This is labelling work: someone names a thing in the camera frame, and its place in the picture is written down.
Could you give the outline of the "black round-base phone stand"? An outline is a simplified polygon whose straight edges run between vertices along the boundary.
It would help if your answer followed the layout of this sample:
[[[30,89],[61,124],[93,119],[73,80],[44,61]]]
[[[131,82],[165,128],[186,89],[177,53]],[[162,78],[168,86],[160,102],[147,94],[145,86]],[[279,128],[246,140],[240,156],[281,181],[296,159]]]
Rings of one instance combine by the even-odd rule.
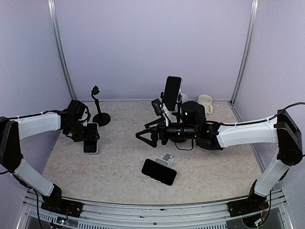
[[[102,127],[106,126],[111,121],[111,117],[108,113],[101,112],[99,100],[95,97],[99,92],[99,87],[95,85],[91,91],[91,97],[94,100],[98,113],[93,117],[92,121],[97,123],[99,127]]]

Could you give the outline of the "tall black phone stand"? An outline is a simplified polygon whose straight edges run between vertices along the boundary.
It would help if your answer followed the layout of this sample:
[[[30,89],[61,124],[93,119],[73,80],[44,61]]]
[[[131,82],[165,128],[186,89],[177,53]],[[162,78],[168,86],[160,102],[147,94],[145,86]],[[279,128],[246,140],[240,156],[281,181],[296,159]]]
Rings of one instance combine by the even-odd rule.
[[[171,119],[170,119],[170,111],[166,107],[165,103],[163,102],[164,98],[166,96],[164,95],[164,92],[161,92],[160,98],[161,98],[161,110],[163,112],[163,116],[165,117],[165,122],[166,124],[169,124]],[[174,112],[172,112],[172,115],[176,117],[176,121],[178,123],[181,122],[182,115],[181,115],[181,106],[183,103],[183,94],[179,93],[176,101],[176,109]],[[177,143],[183,143],[186,141],[186,139],[170,139],[174,144],[176,145]]]

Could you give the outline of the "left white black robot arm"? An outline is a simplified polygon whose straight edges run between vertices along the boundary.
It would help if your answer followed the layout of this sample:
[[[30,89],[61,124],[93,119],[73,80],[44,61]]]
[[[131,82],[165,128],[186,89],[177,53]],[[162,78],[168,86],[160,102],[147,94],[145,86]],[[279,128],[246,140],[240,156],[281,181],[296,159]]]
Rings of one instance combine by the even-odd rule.
[[[62,131],[73,142],[82,142],[85,153],[97,152],[100,139],[98,125],[90,123],[91,114],[84,103],[71,100],[64,110],[50,110],[39,114],[0,118],[0,164],[22,183],[48,198],[56,212],[62,212],[67,202],[61,189],[45,179],[24,159],[20,142],[28,137],[46,132]]]

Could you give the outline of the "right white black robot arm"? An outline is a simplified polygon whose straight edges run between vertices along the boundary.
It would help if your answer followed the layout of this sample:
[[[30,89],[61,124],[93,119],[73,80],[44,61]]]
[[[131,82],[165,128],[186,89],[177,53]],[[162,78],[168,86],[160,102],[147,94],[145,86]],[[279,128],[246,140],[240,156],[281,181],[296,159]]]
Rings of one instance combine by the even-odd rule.
[[[176,122],[170,121],[167,108],[159,99],[153,100],[152,106],[159,119],[145,124],[145,129],[135,134],[152,147],[157,147],[158,141],[166,145],[168,140],[188,139],[206,150],[256,143],[278,145],[276,157],[254,182],[250,197],[244,200],[244,208],[249,212],[261,206],[262,198],[304,157],[301,131],[285,109],[264,119],[228,124],[206,120],[204,106],[194,101],[179,105]]]

